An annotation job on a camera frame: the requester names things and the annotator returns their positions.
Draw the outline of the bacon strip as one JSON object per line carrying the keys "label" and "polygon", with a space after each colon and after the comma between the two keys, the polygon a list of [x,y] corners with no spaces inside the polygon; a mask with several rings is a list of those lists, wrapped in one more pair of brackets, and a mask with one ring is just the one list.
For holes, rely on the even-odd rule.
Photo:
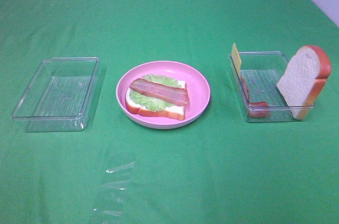
{"label": "bacon strip", "polygon": [[135,79],[130,88],[142,95],[154,97],[178,106],[189,103],[189,95],[186,88],[166,86],[154,83],[143,78]]}
{"label": "bacon strip", "polygon": [[247,110],[248,115],[251,118],[267,118],[270,116],[270,111],[268,110],[269,105],[265,101],[261,102],[251,102],[249,89],[246,83],[246,80],[243,76],[241,76],[242,86],[244,90],[244,94],[246,97],[246,103],[248,104]]}

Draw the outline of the bread slice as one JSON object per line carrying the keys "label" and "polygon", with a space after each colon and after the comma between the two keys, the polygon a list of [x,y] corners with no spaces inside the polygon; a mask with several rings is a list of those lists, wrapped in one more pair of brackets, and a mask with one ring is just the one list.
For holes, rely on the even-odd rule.
{"label": "bread slice", "polygon": [[185,119],[186,106],[174,105],[173,107],[166,108],[165,110],[153,112],[141,107],[132,106],[126,101],[126,109],[132,114],[137,114],[144,117],[166,117],[183,121]]}
{"label": "bread slice", "polygon": [[332,71],[331,62],[319,46],[301,47],[288,62],[276,84],[294,119],[305,118]]}

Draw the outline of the green lettuce leaf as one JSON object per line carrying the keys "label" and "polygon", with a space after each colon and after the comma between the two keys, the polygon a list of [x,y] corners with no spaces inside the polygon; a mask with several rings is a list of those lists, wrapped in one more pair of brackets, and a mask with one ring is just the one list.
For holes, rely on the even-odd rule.
{"label": "green lettuce leaf", "polygon": [[[171,87],[185,88],[186,82],[182,80],[177,80],[175,78],[167,77],[165,75],[154,75],[147,74],[142,77],[145,80],[150,82],[163,84]],[[126,101],[135,107],[141,107],[146,110],[151,110],[153,112],[158,112],[165,110],[166,108],[173,107],[174,104],[166,102],[156,97],[149,97],[138,93],[132,89],[128,89],[126,92]]]}

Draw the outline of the pink round plate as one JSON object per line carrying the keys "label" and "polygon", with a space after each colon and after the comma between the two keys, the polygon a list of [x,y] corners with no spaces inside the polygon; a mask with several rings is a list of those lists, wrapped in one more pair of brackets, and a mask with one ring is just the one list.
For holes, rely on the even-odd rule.
{"label": "pink round plate", "polygon": [[[143,117],[130,113],[126,108],[125,95],[135,79],[147,75],[165,75],[186,81],[190,103],[185,110],[185,120],[165,117]],[[195,68],[177,61],[151,61],[127,71],[116,87],[116,98],[123,112],[134,122],[153,129],[175,129],[195,121],[210,101],[210,86],[206,78]]]}

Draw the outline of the yellow cheese slice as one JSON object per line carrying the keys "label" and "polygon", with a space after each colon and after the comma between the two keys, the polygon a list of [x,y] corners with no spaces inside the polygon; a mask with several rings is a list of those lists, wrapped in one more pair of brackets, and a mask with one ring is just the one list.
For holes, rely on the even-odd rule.
{"label": "yellow cheese slice", "polygon": [[232,46],[231,58],[233,60],[233,64],[235,66],[237,74],[240,75],[240,67],[242,64],[242,60],[241,60],[239,51],[235,43],[233,43],[233,46]]}

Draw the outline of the green table cloth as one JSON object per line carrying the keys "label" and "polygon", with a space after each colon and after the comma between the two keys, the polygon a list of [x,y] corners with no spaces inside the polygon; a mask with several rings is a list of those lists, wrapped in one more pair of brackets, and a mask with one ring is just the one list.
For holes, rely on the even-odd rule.
{"label": "green table cloth", "polygon": [[[229,53],[315,44],[332,73],[302,122],[245,121]],[[12,111],[39,63],[99,57],[83,131],[27,133]],[[132,122],[115,87],[176,60],[211,101],[176,130]],[[107,168],[131,160],[119,223],[338,223],[338,27],[310,0],[1,0],[1,223],[89,223]]]}

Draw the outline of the right clear plastic tray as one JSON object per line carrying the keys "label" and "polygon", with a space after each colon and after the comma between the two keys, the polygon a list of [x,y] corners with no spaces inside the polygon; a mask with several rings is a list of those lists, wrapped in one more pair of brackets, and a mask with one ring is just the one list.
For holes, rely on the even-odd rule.
{"label": "right clear plastic tray", "polygon": [[[285,72],[288,60],[281,51],[245,51],[240,52],[242,64],[237,74],[231,55],[230,74],[235,91],[247,122],[294,122],[292,108],[287,105],[276,84]],[[265,101],[269,105],[270,116],[251,118],[244,94],[241,76],[246,80],[251,102]]]}

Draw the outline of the clear plastic tray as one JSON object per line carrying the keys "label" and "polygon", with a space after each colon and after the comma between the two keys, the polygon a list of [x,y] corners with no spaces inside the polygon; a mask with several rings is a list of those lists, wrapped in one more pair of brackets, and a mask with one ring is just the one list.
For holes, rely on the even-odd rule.
{"label": "clear plastic tray", "polygon": [[98,57],[43,60],[12,113],[26,132],[82,131],[99,92]]}
{"label": "clear plastic tray", "polygon": [[[240,52],[242,64],[237,74],[231,55],[230,74],[235,91],[247,122],[294,122],[292,108],[287,105],[276,84],[285,72],[288,60],[281,51],[245,51]],[[244,94],[241,76],[246,80],[251,102],[265,101],[269,105],[270,116],[251,118]]]}

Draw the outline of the left clear plastic tray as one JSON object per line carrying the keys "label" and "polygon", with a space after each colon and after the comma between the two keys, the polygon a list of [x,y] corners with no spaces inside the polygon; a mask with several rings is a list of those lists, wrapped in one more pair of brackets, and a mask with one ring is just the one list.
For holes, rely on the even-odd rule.
{"label": "left clear plastic tray", "polygon": [[12,113],[26,132],[82,131],[99,92],[98,57],[43,60]]}

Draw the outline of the clear plastic film sheet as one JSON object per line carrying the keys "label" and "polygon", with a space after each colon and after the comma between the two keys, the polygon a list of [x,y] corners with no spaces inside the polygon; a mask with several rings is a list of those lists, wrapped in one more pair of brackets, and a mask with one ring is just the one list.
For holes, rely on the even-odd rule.
{"label": "clear plastic film sheet", "polygon": [[136,162],[135,153],[119,153],[109,158],[98,186],[89,223],[120,223],[127,188]]}

